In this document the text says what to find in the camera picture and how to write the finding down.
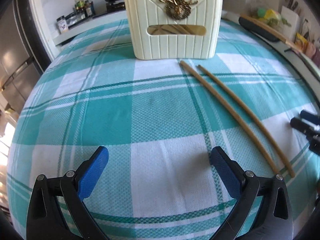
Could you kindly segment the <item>yellow snack packet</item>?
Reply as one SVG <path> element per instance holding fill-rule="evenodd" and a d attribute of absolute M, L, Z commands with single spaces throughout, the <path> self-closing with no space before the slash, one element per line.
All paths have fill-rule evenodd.
<path fill-rule="evenodd" d="M 308 46 L 308 41 L 303 35 L 296 33 L 295 45 L 301 52 L 305 53 Z"/>

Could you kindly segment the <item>teal white checkered tablecloth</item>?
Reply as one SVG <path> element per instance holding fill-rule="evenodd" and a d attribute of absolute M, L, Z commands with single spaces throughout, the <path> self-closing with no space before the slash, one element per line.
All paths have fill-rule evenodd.
<path fill-rule="evenodd" d="M 271 46 L 228 21 L 220 24 L 214 57 L 188 63 L 228 86 L 290 160 L 294 178 L 240 109 L 284 177 L 299 231 L 313 211 L 319 179 L 319 157 L 290 127 L 301 110 L 318 111 L 307 85 Z M 108 164 L 85 205 L 111 239 L 208 239 L 235 200 L 210 165 L 212 148 L 223 146 L 217 133 L 205 140 L 185 73 L 177 59 L 136 59 L 127 20 L 77 36 L 41 76 L 17 123 L 7 177 L 16 231 L 26 234 L 39 174 L 63 176 L 105 146 Z"/>

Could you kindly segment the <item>wooden cutting board black edge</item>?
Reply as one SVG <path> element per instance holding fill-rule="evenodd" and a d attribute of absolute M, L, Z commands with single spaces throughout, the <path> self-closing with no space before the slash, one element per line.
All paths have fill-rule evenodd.
<path fill-rule="evenodd" d="M 290 48 L 301 53 L 303 52 L 298 46 L 296 46 L 291 40 L 289 40 L 289 38 L 259 20 L 246 15 L 240 15 L 239 24 L 246 30 L 258 34 L 270 42 L 281 41 Z"/>

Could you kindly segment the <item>white knife block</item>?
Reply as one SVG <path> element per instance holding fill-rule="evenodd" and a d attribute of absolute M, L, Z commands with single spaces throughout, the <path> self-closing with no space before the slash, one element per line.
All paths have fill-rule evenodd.
<path fill-rule="evenodd" d="M 295 38 L 296 38 L 296 33 L 298 32 L 299 26 L 300 26 L 299 15 L 296 12 L 294 12 L 293 10 L 291 10 L 285 6 L 282 6 L 280 14 L 281 14 L 282 18 L 287 20 L 287 22 L 290 24 L 290 26 L 288 26 L 288 25 L 283 26 L 282 33 L 290 41 L 294 42 Z"/>

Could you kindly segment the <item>plastic bag with fruit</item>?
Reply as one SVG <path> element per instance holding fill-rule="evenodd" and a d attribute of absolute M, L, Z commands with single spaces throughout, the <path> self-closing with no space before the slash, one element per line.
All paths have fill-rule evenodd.
<path fill-rule="evenodd" d="M 281 16 L 279 12 L 273 10 L 268 4 L 256 0 L 250 4 L 251 16 L 272 28 L 291 27 L 291 23 Z"/>

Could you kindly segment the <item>cream utensil holder box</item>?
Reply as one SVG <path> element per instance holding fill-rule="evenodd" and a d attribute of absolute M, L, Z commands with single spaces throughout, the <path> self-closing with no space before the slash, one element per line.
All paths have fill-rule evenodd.
<path fill-rule="evenodd" d="M 210 59 L 223 0 L 124 0 L 133 51 L 140 60 Z"/>

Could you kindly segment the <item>silver refrigerator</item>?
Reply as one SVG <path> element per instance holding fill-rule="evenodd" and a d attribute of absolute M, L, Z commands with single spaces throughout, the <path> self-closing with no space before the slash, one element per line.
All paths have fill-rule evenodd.
<path fill-rule="evenodd" d="M 18 114 L 40 76 L 41 68 L 23 33 L 16 2 L 12 1 L 1 18 L 1 94 Z"/>

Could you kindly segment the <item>spice jar rack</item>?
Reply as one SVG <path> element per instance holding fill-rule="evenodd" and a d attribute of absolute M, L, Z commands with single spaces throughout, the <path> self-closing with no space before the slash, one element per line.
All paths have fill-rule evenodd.
<path fill-rule="evenodd" d="M 76 13 L 72 12 L 67 16 L 61 16 L 56 19 L 57 27 L 61 34 L 67 32 L 71 27 L 84 20 L 85 14 L 82 12 Z"/>

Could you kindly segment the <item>black gas stove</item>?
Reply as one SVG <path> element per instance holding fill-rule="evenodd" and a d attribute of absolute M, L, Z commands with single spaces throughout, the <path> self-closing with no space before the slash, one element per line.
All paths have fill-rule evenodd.
<path fill-rule="evenodd" d="M 125 10 L 125 3 L 124 2 L 107 2 L 106 3 L 106 12 L 112 13 L 112 12 L 118 12 Z"/>

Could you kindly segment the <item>sauce bottles group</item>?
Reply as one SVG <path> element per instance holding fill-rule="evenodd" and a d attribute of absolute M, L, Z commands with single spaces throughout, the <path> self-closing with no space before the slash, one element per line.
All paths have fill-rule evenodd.
<path fill-rule="evenodd" d="M 95 16 L 95 9 L 92 0 L 75 0 L 74 10 L 79 20 Z"/>

